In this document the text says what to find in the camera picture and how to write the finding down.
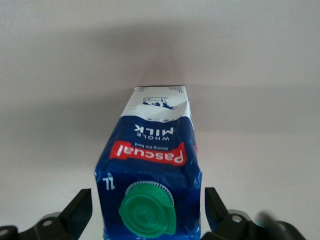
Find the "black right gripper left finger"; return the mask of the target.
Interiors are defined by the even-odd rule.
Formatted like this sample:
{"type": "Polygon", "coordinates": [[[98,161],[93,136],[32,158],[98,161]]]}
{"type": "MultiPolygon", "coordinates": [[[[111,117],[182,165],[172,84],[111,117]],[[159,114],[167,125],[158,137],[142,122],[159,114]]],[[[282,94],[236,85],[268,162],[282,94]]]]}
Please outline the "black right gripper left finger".
{"type": "Polygon", "coordinates": [[[49,214],[31,228],[18,232],[14,225],[0,227],[2,240],[78,240],[93,214],[92,190],[81,189],[71,202],[49,214]]]}

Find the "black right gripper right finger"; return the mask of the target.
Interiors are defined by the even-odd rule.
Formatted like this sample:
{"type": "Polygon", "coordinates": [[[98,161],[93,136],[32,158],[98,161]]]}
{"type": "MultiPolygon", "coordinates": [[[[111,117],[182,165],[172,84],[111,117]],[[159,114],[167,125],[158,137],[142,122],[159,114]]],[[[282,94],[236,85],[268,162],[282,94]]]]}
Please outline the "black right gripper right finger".
{"type": "Polygon", "coordinates": [[[239,210],[227,210],[214,187],[204,190],[205,214],[210,231],[203,240],[304,240],[305,237],[292,224],[275,220],[262,211],[254,223],[239,210]]]}

